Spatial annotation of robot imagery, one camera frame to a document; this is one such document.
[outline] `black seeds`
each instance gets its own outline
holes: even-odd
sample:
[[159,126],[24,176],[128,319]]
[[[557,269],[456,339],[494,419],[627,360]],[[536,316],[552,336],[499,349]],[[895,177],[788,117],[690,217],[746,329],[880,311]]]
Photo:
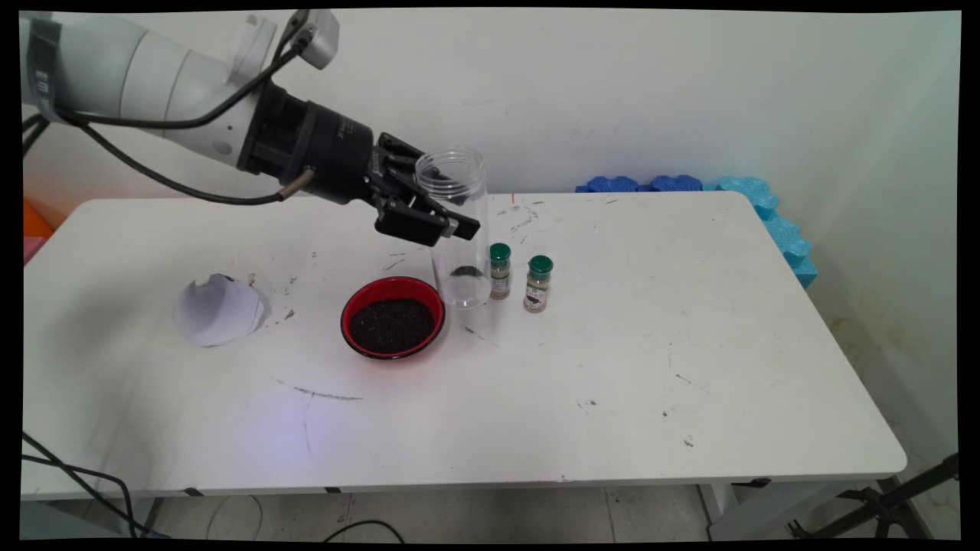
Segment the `black seeds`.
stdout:
[[452,277],[459,276],[473,276],[473,277],[483,277],[483,272],[480,271],[476,266],[460,266],[453,270],[450,274]]
[[411,298],[368,304],[351,319],[351,338],[377,354],[396,354],[415,348],[433,329],[432,313]]

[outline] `floor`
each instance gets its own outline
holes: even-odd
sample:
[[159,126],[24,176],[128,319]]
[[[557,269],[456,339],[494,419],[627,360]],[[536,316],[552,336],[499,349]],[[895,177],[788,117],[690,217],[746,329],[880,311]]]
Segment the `floor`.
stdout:
[[[737,488],[740,499],[755,490]],[[91,523],[123,532],[91,500],[51,502]],[[826,525],[857,506],[835,499],[800,518]],[[357,521],[387,522],[415,543],[599,543],[707,540],[695,486],[456,490],[358,494],[181,497],[161,500],[153,529],[188,539],[323,541]],[[871,537],[874,524],[847,537]],[[893,527],[891,537],[905,537]],[[766,539],[790,539],[784,528]],[[396,542],[382,526],[356,526],[337,542]]]

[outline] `pink object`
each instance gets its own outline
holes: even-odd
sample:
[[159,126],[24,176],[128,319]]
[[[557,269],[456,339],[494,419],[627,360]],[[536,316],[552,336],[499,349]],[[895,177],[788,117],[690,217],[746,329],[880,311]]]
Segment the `pink object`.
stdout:
[[47,239],[45,239],[44,237],[24,238],[24,265],[25,266],[27,266],[27,263],[30,261],[30,259],[34,258],[34,255],[37,254],[37,251],[41,249],[41,245],[43,245],[45,241],[47,241]]

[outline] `red bowl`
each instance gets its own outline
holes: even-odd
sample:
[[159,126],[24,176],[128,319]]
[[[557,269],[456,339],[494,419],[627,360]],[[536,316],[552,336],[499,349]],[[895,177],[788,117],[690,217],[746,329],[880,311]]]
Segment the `red bowl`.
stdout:
[[[351,320],[355,314],[360,312],[368,304],[373,304],[381,300],[400,298],[414,298],[425,305],[425,308],[429,309],[429,312],[432,313],[432,318],[435,319],[435,329],[432,330],[432,334],[428,335],[416,347],[394,354],[371,352],[354,342],[354,339],[351,337]],[[361,290],[354,293],[354,296],[347,301],[347,304],[344,306],[344,311],[340,315],[340,331],[343,333],[344,340],[347,341],[347,344],[359,354],[364,354],[375,360],[397,360],[398,358],[415,354],[415,352],[425,348],[435,340],[436,335],[442,330],[444,323],[446,323],[446,305],[439,298],[439,293],[432,288],[432,285],[429,285],[421,279],[403,276],[386,277],[385,279],[372,281],[361,287]]]

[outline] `clear plastic jar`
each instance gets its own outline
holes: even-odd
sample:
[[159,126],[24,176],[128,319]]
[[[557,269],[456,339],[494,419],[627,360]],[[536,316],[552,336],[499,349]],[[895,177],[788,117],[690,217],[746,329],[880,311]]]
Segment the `clear plastic jar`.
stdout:
[[465,147],[440,149],[416,162],[416,182],[450,211],[480,222],[467,241],[440,238],[432,247],[432,270],[439,295],[448,306],[475,308],[490,297],[489,228],[483,157]]

